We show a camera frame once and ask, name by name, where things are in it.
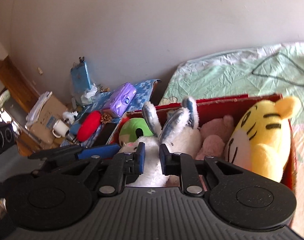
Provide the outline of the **red cardboard box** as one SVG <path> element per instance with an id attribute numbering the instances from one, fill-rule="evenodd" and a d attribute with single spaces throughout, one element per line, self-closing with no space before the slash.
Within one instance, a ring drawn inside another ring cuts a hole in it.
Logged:
<path id="1" fill-rule="evenodd" d="M 223 118 L 225 115 L 231 115 L 234 119 L 234 126 L 239 123 L 246 111 L 261 100 L 270 100 L 277 102 L 283 97 L 280 94 L 264 95 L 258 97 L 250 97 L 248 95 L 227 96 L 224 98 L 202 99 L 198 100 L 197 111 L 199 122 L 203 124 L 217 118 Z M 296 161 L 295 150 L 293 144 L 293 136 L 291 136 L 291 147 L 288 161 L 286 163 L 281 183 L 286 185 L 291 190 L 295 189 L 296 183 Z"/>

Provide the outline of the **cartoon print bed sheet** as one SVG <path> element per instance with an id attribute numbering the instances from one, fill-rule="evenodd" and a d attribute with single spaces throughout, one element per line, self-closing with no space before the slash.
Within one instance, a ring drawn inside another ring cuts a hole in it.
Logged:
<path id="1" fill-rule="evenodd" d="M 304 42 L 227 51 L 183 62 L 160 104 L 181 102 L 186 95 L 207 99 L 274 93 L 294 95 L 301 101 L 301 109 L 291 121 L 298 201 L 292 228 L 304 237 Z"/>

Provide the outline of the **green hooded doll plush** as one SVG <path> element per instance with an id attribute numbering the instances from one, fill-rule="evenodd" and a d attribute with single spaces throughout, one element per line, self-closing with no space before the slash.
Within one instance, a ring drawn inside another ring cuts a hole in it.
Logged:
<path id="1" fill-rule="evenodd" d="M 140 137 L 151 137 L 153 133 L 143 118 L 129 119 L 119 132 L 119 144 L 124 146 L 129 142 L 135 142 Z"/>

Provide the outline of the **yellow tiger plush toy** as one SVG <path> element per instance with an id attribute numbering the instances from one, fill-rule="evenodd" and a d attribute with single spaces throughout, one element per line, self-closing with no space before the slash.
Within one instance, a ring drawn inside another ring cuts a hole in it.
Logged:
<path id="1" fill-rule="evenodd" d="M 295 96 L 257 102 L 236 125 L 224 149 L 225 161 L 279 183 L 290 154 L 289 120 L 300 107 Z"/>

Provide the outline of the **blue hanging pouch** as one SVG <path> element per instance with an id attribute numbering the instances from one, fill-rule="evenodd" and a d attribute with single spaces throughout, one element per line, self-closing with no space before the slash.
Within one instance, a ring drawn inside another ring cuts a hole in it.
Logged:
<path id="1" fill-rule="evenodd" d="M 91 89 L 91 80 L 85 57 L 79 57 L 79 61 L 74 63 L 70 69 L 72 95 L 87 93 Z"/>

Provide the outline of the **white mug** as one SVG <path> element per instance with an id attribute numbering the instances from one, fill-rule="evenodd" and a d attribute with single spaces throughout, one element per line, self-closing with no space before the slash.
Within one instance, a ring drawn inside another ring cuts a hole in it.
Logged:
<path id="1" fill-rule="evenodd" d="M 69 133 L 69 127 L 62 120 L 58 119 L 52 128 L 52 134 L 56 138 L 66 137 Z"/>

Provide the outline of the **red oval case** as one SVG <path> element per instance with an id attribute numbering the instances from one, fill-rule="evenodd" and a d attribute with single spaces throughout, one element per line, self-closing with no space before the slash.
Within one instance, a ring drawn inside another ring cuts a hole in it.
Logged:
<path id="1" fill-rule="evenodd" d="M 92 111 L 81 124 L 77 132 L 77 140 L 85 142 L 87 139 L 95 133 L 101 124 L 101 113 L 100 111 Z"/>

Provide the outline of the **white bunny plush plaid ears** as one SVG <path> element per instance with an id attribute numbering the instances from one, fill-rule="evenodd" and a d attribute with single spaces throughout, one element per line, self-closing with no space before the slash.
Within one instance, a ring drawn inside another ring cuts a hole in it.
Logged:
<path id="1" fill-rule="evenodd" d="M 200 130 L 198 129 L 199 116 L 196 100 L 192 96 L 186 96 L 181 105 L 189 111 L 188 123 L 182 129 L 181 133 L 175 136 L 173 141 L 167 143 L 166 146 L 171 153 L 181 152 L 188 154 L 192 159 L 195 159 L 202 147 L 202 137 Z"/>

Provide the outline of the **purple tissue pack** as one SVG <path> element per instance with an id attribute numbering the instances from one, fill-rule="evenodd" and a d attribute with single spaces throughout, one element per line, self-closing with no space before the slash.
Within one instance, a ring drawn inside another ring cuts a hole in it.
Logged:
<path id="1" fill-rule="evenodd" d="M 124 83 L 111 94 L 104 104 L 102 112 L 108 113 L 113 118 L 120 118 L 127 110 L 136 92 L 136 88 L 131 83 Z"/>

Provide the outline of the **black smartphone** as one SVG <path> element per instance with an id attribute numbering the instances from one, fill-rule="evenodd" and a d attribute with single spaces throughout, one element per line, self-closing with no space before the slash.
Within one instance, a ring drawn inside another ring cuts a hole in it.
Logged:
<path id="1" fill-rule="evenodd" d="M 112 136 L 113 132 L 117 127 L 116 123 L 108 122 L 104 124 L 103 128 L 100 130 L 100 133 L 97 139 L 92 144 L 92 147 L 103 146 L 106 145 Z"/>

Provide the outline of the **pink bear plush toy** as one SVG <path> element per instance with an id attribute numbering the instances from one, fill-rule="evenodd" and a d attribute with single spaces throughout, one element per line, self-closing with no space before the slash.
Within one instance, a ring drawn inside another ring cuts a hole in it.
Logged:
<path id="1" fill-rule="evenodd" d="M 200 129 L 203 143 L 195 159 L 203 160 L 208 155 L 222 158 L 226 143 L 234 129 L 234 119 L 231 115 L 203 124 Z"/>

